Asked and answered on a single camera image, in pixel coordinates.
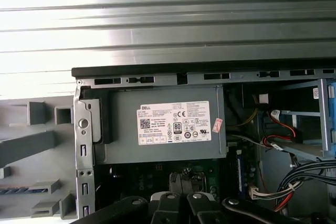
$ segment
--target ce mark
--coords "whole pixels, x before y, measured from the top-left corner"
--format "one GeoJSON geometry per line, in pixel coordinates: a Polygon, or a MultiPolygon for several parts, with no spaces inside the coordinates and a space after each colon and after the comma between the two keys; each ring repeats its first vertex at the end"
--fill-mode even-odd
{"type": "Polygon", "coordinates": [[[181,117],[181,115],[182,115],[183,117],[185,117],[185,111],[183,111],[183,112],[179,111],[179,112],[177,113],[177,116],[178,116],[178,117],[181,117]]]}

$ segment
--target yellow wire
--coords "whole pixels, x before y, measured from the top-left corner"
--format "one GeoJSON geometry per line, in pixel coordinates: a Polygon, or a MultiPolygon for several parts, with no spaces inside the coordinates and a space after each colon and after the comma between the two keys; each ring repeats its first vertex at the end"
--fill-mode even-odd
{"type": "MultiPolygon", "coordinates": [[[[254,103],[257,104],[258,103],[257,97],[254,94],[252,96],[253,96],[254,103]]],[[[258,114],[258,108],[255,108],[254,111],[253,111],[253,113],[252,113],[252,115],[248,119],[246,119],[244,122],[236,124],[236,125],[229,125],[228,127],[240,127],[240,126],[243,126],[243,125],[249,123],[250,121],[252,121],[253,118],[257,114],[258,114]]]]}

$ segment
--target ventilation slot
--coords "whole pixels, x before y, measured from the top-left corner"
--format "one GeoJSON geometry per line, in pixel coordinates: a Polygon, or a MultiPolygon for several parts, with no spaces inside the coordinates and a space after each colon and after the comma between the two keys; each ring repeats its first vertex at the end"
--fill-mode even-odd
{"type": "Polygon", "coordinates": [[[95,79],[95,85],[120,84],[121,78],[95,79]]]}
{"type": "Polygon", "coordinates": [[[128,80],[126,80],[128,83],[154,83],[154,77],[153,76],[146,76],[146,77],[130,77],[128,80]]]}
{"type": "Polygon", "coordinates": [[[259,74],[257,74],[257,76],[259,76],[260,78],[263,78],[263,77],[272,77],[272,78],[276,78],[276,77],[280,77],[280,72],[279,72],[279,71],[265,71],[265,72],[259,72],[259,74]]]}
{"type": "Polygon", "coordinates": [[[186,85],[188,84],[188,74],[187,73],[177,73],[177,85],[186,85]]]}
{"type": "Polygon", "coordinates": [[[204,80],[230,79],[230,73],[205,73],[204,80]]]}
{"type": "Polygon", "coordinates": [[[306,70],[290,70],[290,76],[313,76],[315,74],[314,69],[306,70]]]}
{"type": "Polygon", "coordinates": [[[334,69],[323,69],[323,73],[335,73],[334,69]]]}

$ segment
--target red sticker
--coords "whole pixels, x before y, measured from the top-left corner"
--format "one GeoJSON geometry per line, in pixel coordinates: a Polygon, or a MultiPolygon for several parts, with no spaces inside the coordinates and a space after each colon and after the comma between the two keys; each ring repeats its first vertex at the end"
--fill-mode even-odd
{"type": "Polygon", "coordinates": [[[222,119],[216,118],[214,127],[212,128],[212,131],[215,133],[218,133],[221,130],[221,126],[222,126],[222,119]]]}

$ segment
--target rectangular opening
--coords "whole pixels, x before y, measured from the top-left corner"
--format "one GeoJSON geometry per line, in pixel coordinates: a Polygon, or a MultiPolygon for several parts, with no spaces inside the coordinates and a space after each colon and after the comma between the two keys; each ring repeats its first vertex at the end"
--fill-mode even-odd
{"type": "Polygon", "coordinates": [[[44,189],[33,189],[33,190],[28,190],[28,192],[30,194],[47,193],[48,189],[47,188],[44,188],[44,189]]]}
{"type": "Polygon", "coordinates": [[[313,76],[315,74],[314,69],[303,69],[303,70],[290,70],[290,76],[313,76]]]}
{"type": "Polygon", "coordinates": [[[49,214],[50,214],[50,211],[48,210],[34,212],[34,215],[49,215],[49,214]]]}
{"type": "Polygon", "coordinates": [[[136,77],[130,77],[128,80],[126,80],[128,83],[154,83],[154,77],[153,76],[144,76],[140,78],[136,77]]]}
{"type": "Polygon", "coordinates": [[[83,215],[84,217],[89,215],[90,214],[90,211],[89,211],[89,206],[84,206],[83,207],[83,215]]]}
{"type": "Polygon", "coordinates": [[[335,73],[334,69],[323,69],[323,73],[335,73]]]}
{"type": "Polygon", "coordinates": [[[276,78],[276,77],[280,77],[280,72],[279,71],[262,71],[262,72],[259,72],[257,76],[259,76],[260,78],[263,78],[263,77],[276,78]]]}
{"type": "Polygon", "coordinates": [[[186,85],[188,84],[188,74],[187,73],[177,73],[177,85],[186,85]]]}
{"type": "Polygon", "coordinates": [[[222,80],[230,79],[230,73],[205,73],[204,80],[222,80]]]}
{"type": "Polygon", "coordinates": [[[86,144],[82,144],[82,145],[80,146],[80,155],[81,155],[82,157],[86,157],[86,156],[88,155],[88,153],[87,153],[87,149],[86,149],[86,144]]]}
{"type": "Polygon", "coordinates": [[[121,78],[95,79],[95,85],[120,84],[121,78]]]}
{"type": "Polygon", "coordinates": [[[89,194],[89,185],[88,183],[82,184],[82,195],[88,195],[89,194]]]}
{"type": "Polygon", "coordinates": [[[71,123],[71,108],[55,108],[56,124],[71,123]]]}

